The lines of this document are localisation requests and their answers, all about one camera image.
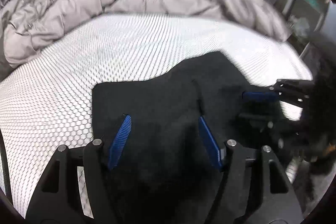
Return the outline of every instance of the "screw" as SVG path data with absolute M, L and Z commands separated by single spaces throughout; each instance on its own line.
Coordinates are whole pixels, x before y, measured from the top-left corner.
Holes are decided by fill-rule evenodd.
M 272 128 L 273 128 L 273 122 L 272 122 L 272 121 L 269 121 L 269 122 L 267 123 L 267 127 L 270 128 L 270 129 L 272 129 Z
M 57 150 L 58 150 L 59 152 L 63 152 L 64 150 L 66 150 L 66 148 L 67 148 L 67 146 L 66 146 L 65 144 L 61 144 L 61 145 L 57 148 Z
M 278 140 L 278 148 L 283 149 L 283 147 L 284 147 L 284 141 L 283 141 L 283 139 L 279 139 Z
M 92 144 L 93 144 L 93 145 L 101 145 L 101 139 L 94 139 L 94 140 L 92 141 Z
M 264 145 L 262 147 L 262 149 L 266 152 L 266 153 L 270 153 L 272 151 L 272 149 L 268 146 L 268 145 Z
M 236 146 L 236 144 L 237 144 L 237 142 L 236 142 L 235 140 L 228 140 L 226 143 L 227 143 L 229 146 L 232 146 L 232 147 Z
M 311 157 L 310 162 L 316 162 L 316 161 L 317 161 L 317 157 L 316 156 Z

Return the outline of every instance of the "gray puffer jacket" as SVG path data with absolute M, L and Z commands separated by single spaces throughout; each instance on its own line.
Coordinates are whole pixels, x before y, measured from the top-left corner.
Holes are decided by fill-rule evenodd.
M 0 80 L 102 13 L 165 13 L 232 20 L 285 41 L 290 31 L 264 0 L 0 0 Z

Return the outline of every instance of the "black cloth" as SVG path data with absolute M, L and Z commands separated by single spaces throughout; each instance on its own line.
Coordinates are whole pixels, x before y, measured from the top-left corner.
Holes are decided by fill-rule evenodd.
M 101 83 L 92 90 L 94 138 L 110 144 L 129 114 L 132 130 L 106 186 L 125 223 L 204 223 L 222 173 L 198 135 L 204 115 L 219 146 L 227 139 L 260 148 L 251 127 L 236 126 L 250 84 L 220 52 L 184 60 L 139 82 Z

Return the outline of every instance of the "hexagonal mesh pattern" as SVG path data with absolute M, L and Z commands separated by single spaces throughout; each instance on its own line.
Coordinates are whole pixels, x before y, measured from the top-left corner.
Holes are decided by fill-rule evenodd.
M 91 89 L 97 83 L 150 79 L 186 58 L 217 50 L 253 84 L 311 79 L 287 43 L 228 22 L 154 14 L 97 17 L 16 69 L 0 83 L 0 128 L 19 213 L 25 216 L 56 147 L 92 140 Z M 283 108 L 291 118 L 300 115 L 298 108 Z M 90 214 L 81 171 L 79 187 Z
M 5 182 L 4 182 L 3 170 L 2 170 L 1 151 L 0 151 L 0 188 L 6 194 Z

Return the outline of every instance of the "white mesh fabric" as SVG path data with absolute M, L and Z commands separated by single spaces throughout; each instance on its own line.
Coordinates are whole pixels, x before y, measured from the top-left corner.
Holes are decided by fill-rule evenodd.
M 311 79 L 287 43 L 229 22 L 155 14 L 102 15 L 16 69 L 0 83 L 0 128 L 14 207 L 25 216 L 58 145 L 72 148 L 92 140 L 91 89 L 97 83 L 147 80 L 184 59 L 217 50 L 252 84 Z M 283 104 L 283 109 L 299 118 L 299 108 Z M 78 174 L 82 204 L 88 204 L 84 176 L 81 170 Z
M 0 151 L 0 188 L 6 194 L 5 182 L 4 182 L 3 170 L 2 170 L 1 151 Z

